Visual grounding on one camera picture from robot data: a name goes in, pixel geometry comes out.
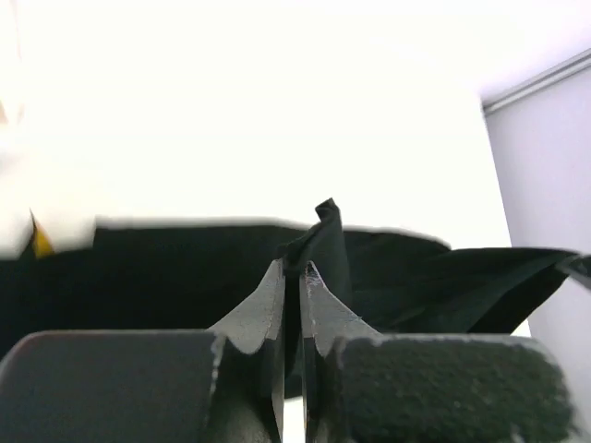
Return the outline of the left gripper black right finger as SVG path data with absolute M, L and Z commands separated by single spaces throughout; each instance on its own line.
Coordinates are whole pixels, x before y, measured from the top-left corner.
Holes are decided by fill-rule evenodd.
M 308 264 L 300 280 L 309 442 L 574 442 L 577 408 L 533 340 L 382 334 Z

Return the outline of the black graphic t shirt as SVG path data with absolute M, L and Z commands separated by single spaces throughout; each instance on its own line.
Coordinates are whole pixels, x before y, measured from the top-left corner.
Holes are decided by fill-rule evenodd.
M 1 350 L 76 329 L 204 329 L 242 302 L 271 262 L 313 263 L 330 291 L 382 333 L 509 334 L 589 259 L 557 248 L 455 249 L 415 233 L 345 228 L 331 201 L 318 222 L 110 227 L 54 252 L 35 227 L 1 262 Z

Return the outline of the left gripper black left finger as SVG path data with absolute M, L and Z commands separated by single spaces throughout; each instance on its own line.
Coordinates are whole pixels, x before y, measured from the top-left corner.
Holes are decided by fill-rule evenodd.
M 278 442 L 280 261 L 208 329 L 32 334 L 1 364 L 5 442 Z

